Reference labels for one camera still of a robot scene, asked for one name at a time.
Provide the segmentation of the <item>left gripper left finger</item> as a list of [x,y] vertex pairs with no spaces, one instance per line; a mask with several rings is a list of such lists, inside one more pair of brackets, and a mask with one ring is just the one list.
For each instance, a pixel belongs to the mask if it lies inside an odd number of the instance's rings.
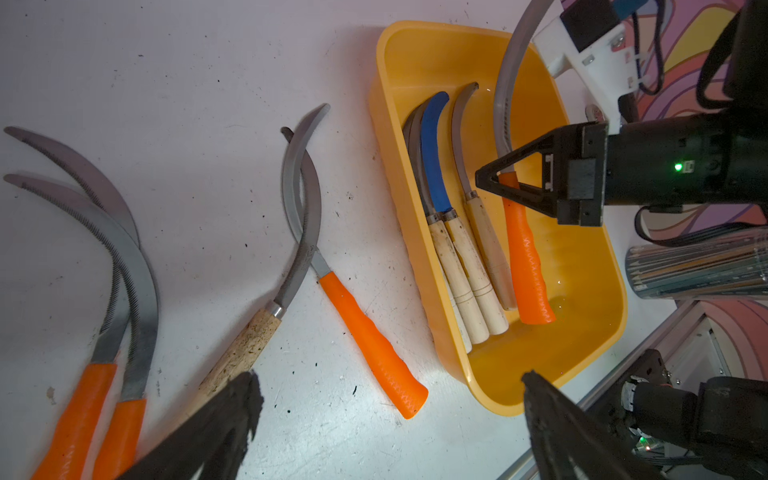
[[258,376],[239,374],[122,479],[234,479],[262,412]]

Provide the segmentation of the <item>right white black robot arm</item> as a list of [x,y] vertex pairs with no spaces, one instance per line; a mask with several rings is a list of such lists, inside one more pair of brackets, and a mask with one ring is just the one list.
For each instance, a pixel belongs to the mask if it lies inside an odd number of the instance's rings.
[[[621,97],[641,86],[637,54],[620,46],[636,1],[577,1],[548,24],[547,3],[526,9],[496,82],[497,159],[475,175],[487,192],[562,225],[598,226],[607,205],[672,211],[686,204],[767,201],[767,5],[747,2],[700,69],[696,115],[626,123]],[[552,77],[573,70],[596,101],[598,122],[571,124],[521,147],[511,100],[534,47]]]

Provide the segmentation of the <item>blue blade wooden sickle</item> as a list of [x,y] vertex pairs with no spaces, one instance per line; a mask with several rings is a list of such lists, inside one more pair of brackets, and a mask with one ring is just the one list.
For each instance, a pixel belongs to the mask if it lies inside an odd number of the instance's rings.
[[470,233],[453,208],[445,187],[439,159],[438,123],[448,101],[449,95],[444,91],[427,100],[421,121],[421,153],[432,205],[453,241],[463,269],[459,276],[468,280],[474,298],[470,313],[464,313],[463,317],[471,342],[477,345],[506,332],[509,324]]

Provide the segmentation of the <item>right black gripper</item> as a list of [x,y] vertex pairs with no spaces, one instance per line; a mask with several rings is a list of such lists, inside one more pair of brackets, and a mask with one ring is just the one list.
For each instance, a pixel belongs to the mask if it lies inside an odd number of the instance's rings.
[[475,184],[561,225],[599,226],[606,205],[764,205],[767,113],[631,123],[616,135],[601,123],[558,126],[480,167]]

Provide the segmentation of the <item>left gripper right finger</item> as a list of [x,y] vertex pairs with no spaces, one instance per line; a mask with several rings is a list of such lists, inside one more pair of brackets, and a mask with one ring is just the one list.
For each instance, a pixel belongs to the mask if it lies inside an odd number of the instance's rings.
[[522,376],[531,450],[542,479],[660,479],[650,464],[613,437],[534,371]]

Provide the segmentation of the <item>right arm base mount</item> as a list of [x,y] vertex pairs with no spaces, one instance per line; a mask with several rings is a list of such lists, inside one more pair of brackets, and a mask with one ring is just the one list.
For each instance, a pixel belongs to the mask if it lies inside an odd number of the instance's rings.
[[587,412],[625,449],[641,437],[689,454],[661,466],[700,465],[734,479],[767,477],[767,383],[713,377],[697,392],[668,382],[660,353],[648,349],[608,383]]

